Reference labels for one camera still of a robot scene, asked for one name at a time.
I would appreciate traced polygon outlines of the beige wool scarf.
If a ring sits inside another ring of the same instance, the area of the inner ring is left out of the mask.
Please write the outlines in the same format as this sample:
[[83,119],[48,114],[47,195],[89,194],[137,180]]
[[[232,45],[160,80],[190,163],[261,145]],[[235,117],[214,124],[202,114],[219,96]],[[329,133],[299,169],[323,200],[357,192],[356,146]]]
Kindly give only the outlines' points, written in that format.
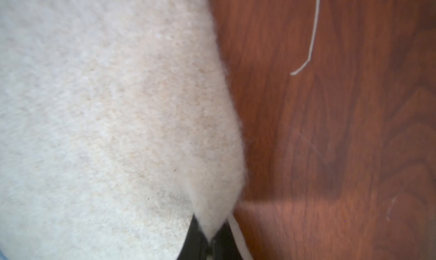
[[245,182],[209,0],[1,0],[1,251],[174,260]]

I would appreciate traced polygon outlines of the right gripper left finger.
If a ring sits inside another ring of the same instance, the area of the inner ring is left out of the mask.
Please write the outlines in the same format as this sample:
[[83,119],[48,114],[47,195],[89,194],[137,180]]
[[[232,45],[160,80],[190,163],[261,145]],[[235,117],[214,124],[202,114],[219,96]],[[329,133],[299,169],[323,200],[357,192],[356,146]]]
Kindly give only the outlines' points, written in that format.
[[185,242],[177,260],[206,260],[209,256],[210,245],[202,232],[195,215],[191,219]]

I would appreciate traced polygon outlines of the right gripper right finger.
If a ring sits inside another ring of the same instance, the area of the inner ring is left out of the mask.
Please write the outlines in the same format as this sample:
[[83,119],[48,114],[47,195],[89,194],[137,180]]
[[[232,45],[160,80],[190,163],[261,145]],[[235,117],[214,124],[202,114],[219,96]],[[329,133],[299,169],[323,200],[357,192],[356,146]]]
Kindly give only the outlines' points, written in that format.
[[230,229],[229,222],[220,228],[212,239],[212,259],[213,260],[242,260],[242,256],[237,248],[235,239]]

